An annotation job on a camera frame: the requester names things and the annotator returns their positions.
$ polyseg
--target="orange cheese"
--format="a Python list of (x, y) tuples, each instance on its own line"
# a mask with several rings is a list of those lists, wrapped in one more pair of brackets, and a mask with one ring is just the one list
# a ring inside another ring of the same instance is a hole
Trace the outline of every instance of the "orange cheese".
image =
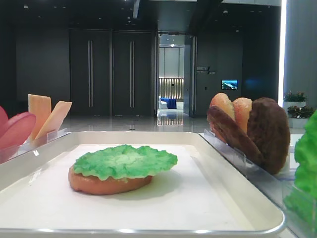
[(59, 101), (35, 139), (38, 139), (49, 132), (59, 130), (72, 104), (72, 102)]
[(29, 137), (34, 140), (52, 112), (52, 103), (50, 97), (29, 94), (28, 98), (29, 113), (36, 116), (35, 127)]

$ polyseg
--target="door handle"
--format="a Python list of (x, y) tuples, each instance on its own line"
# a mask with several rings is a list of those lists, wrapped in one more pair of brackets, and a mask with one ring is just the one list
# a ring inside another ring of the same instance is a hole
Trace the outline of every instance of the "door handle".
[(133, 91), (133, 100), (132, 108), (134, 108), (134, 99), (135, 99), (135, 51), (134, 51), (134, 41), (132, 41), (132, 63), (133, 63), (133, 74), (132, 74), (132, 91)]
[(90, 41), (90, 105), (94, 106), (94, 42)]
[(132, 72), (132, 70), (133, 70), (133, 59), (132, 59), (132, 55), (133, 55), (133, 46), (132, 46), (132, 41), (130, 41), (130, 108), (132, 108), (132, 84), (133, 84), (133, 79), (132, 79), (132, 77), (133, 77), (133, 72)]
[(91, 108), (91, 44), (88, 40), (88, 107)]

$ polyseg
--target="white tray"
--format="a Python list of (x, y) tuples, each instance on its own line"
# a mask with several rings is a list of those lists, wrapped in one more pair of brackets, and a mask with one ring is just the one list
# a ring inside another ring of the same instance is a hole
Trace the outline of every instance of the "white tray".
[[(68, 169), (88, 151), (151, 145), (178, 156), (136, 191), (74, 192)], [(202, 136), (188, 132), (77, 132), (0, 165), (0, 237), (277, 237), (284, 213)]]

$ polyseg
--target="glossy floor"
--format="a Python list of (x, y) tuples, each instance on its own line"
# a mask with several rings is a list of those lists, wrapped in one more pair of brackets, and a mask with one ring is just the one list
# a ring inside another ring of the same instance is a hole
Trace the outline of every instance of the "glossy floor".
[[(207, 118), (190, 118), (181, 111), (165, 110), (152, 117), (69, 117), (62, 128), (69, 131), (191, 131), (202, 133), (209, 128)], [(303, 134), (303, 129), (291, 129)]]

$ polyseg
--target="dark door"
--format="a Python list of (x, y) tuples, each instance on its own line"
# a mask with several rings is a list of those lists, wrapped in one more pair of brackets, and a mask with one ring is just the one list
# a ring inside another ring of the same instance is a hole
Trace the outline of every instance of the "dark door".
[(151, 115), (151, 34), (113, 34), (113, 114)]
[(70, 33), (71, 113), (109, 115), (109, 32)]

